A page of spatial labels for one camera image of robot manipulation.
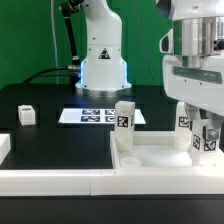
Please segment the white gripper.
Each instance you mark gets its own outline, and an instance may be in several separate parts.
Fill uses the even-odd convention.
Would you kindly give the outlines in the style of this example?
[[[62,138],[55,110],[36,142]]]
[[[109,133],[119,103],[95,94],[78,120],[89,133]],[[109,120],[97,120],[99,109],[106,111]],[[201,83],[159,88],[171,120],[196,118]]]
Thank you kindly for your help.
[[[201,125],[200,109],[209,111],[206,139],[218,140],[224,122],[224,56],[202,59],[201,68],[183,67],[181,61],[171,55],[163,58],[163,81],[166,94],[183,101],[193,131]]]

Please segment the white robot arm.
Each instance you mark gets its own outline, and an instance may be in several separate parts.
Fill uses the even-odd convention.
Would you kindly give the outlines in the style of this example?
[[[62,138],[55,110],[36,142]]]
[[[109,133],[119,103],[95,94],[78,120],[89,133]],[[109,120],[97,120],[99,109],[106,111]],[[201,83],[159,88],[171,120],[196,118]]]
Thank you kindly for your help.
[[[219,138],[224,123],[224,0],[155,0],[155,7],[172,21],[160,40],[166,94],[186,103],[191,121],[207,112],[202,126],[206,140]],[[114,93],[131,86],[121,56],[122,21],[106,0],[67,0],[60,6],[72,35],[70,16],[83,11],[87,25],[87,55],[75,47],[71,69],[81,74],[79,90]]]

